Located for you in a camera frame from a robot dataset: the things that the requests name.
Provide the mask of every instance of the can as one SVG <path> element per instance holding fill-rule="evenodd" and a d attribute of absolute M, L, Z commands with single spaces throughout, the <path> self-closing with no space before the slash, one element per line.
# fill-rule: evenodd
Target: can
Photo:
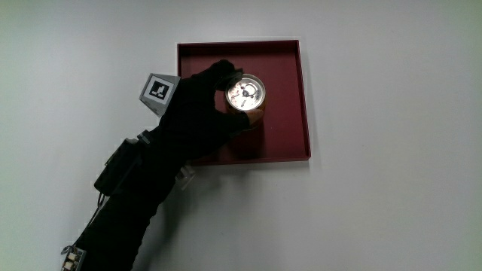
<path fill-rule="evenodd" d="M 227 110 L 231 113 L 266 107 L 266 89 L 263 82 L 254 75 L 240 75 L 233 78 L 225 90 Z"/>

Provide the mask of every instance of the red tray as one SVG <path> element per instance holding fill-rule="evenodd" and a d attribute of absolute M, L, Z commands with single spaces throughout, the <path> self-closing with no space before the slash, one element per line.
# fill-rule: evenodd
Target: red tray
<path fill-rule="evenodd" d="M 311 157 L 298 41 L 250 41 L 178 44 L 178 75 L 188 78 L 228 59 L 236 68 L 263 81 L 264 122 L 243 132 L 214 154 L 192 161 L 194 166 L 308 160 Z M 224 93 L 216 108 L 227 112 Z"/>

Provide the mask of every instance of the white surface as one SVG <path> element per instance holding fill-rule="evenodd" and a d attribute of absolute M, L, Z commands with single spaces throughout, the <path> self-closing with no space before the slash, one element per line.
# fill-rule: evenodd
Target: white surface
<path fill-rule="evenodd" d="M 298 38 L 313 157 L 198 169 L 135 270 L 480 270 L 480 1 L 0 4 L 0 269 L 59 269 L 175 43 Z"/>

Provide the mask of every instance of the hand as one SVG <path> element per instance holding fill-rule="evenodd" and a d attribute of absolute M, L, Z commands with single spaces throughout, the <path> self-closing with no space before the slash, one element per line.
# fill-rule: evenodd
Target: hand
<path fill-rule="evenodd" d="M 262 110 L 222 114 L 215 109 L 215 88 L 224 90 L 229 75 L 240 71 L 223 59 L 199 74 L 181 79 L 153 136 L 169 145 L 165 148 L 192 160 L 212 153 L 233 136 L 251 129 L 263 117 Z"/>

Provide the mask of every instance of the can top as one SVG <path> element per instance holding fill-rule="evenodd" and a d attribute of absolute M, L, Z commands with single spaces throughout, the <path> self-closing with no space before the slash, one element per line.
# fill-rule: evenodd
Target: can top
<path fill-rule="evenodd" d="M 259 107 L 266 96 L 263 82 L 254 75 L 240 75 L 233 78 L 227 85 L 226 100 L 240 111 Z"/>

